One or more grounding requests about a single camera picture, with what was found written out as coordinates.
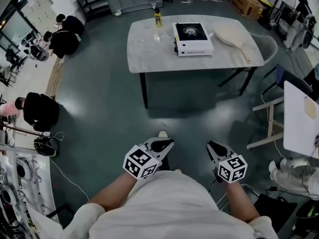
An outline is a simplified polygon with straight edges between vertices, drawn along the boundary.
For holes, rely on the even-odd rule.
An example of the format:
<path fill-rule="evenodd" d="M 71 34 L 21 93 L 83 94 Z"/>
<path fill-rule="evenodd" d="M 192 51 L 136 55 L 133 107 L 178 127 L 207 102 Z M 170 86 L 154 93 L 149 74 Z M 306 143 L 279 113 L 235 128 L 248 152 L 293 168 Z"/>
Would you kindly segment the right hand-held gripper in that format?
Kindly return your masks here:
<path fill-rule="evenodd" d="M 233 183 L 245 177 L 247 162 L 228 145 L 211 140 L 207 143 L 206 150 L 214 164 L 213 172 L 218 182 Z"/>

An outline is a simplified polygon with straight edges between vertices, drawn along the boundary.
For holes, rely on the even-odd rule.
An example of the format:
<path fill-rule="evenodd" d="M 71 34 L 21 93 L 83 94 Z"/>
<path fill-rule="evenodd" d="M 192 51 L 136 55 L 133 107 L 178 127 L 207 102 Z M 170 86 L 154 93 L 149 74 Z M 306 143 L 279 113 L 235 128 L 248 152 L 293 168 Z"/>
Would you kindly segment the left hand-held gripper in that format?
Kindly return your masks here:
<path fill-rule="evenodd" d="M 123 169 L 139 180 L 154 174 L 168 155 L 174 140 L 168 137 L 152 137 L 134 145 L 125 155 Z"/>

